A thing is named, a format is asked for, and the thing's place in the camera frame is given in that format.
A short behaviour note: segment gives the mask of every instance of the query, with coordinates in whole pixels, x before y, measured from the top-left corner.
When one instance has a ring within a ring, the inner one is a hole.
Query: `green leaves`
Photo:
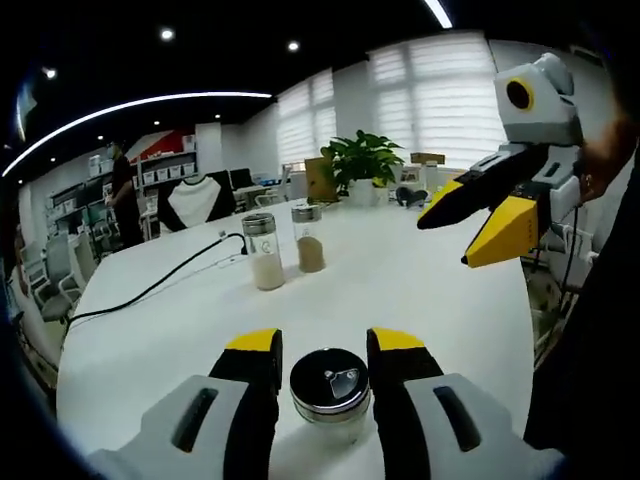
[[[394,181],[392,165],[404,162],[396,156],[393,149],[402,148],[389,138],[362,130],[356,132],[357,140],[334,137],[328,146],[322,147],[323,157],[332,160],[336,183],[341,190],[346,190],[352,180],[380,178],[387,182]]]

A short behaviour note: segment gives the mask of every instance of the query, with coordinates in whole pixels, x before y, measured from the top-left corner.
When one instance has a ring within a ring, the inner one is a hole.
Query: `human hand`
[[[27,285],[27,282],[24,281],[24,278],[20,277],[18,279],[18,283],[20,284],[20,290],[22,290],[22,293],[24,294],[25,297],[29,296],[29,285]]]
[[[580,202],[585,203],[604,195],[618,169],[599,145],[587,143],[580,153],[585,164],[580,177]]]

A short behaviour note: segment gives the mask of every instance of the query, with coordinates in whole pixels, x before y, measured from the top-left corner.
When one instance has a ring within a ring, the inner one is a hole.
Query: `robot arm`
[[[419,339],[367,332],[373,413],[385,477],[551,478],[563,456],[511,430],[504,407],[460,375],[444,375]],[[140,432],[89,463],[114,480],[267,479],[282,385],[282,332],[242,335],[208,377],[193,376],[142,416]]]
[[[419,229],[439,228],[489,208],[462,258],[470,267],[526,254],[580,201],[581,162],[571,147],[583,136],[566,66],[546,53],[494,84],[508,143],[445,185],[418,220]]]

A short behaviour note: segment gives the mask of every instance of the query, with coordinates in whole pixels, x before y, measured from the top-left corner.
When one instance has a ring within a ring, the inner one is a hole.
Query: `white pot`
[[[349,185],[349,203],[354,207],[373,207],[377,195],[370,178],[354,180]]]
[[[374,195],[376,197],[376,207],[384,207],[389,203],[389,189],[388,188],[374,188]]]

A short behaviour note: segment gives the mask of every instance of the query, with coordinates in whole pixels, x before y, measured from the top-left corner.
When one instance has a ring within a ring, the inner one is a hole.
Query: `ceiling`
[[[531,4],[496,0],[441,0],[454,26],[482,29],[490,38],[530,41],[555,47],[585,44],[566,22],[557,2]],[[424,0],[325,0],[232,2],[136,6],[92,2],[65,9],[57,3],[38,12],[5,18],[3,44],[10,43],[17,86],[27,79],[37,101],[26,123],[26,142],[3,132],[6,166],[34,141],[84,115],[123,102],[198,91],[278,94],[323,69],[343,68],[366,52],[441,31]],[[8,23],[20,22],[19,41]],[[162,27],[175,31],[160,40]],[[287,50],[290,40],[300,50]],[[57,70],[48,80],[41,68]],[[2,112],[15,107],[15,90],[3,97]],[[12,172],[36,177],[47,169],[113,139],[134,141],[157,130],[218,121],[243,123],[274,100],[192,99],[135,107],[84,123],[48,142]],[[56,157],[57,162],[49,162]]]

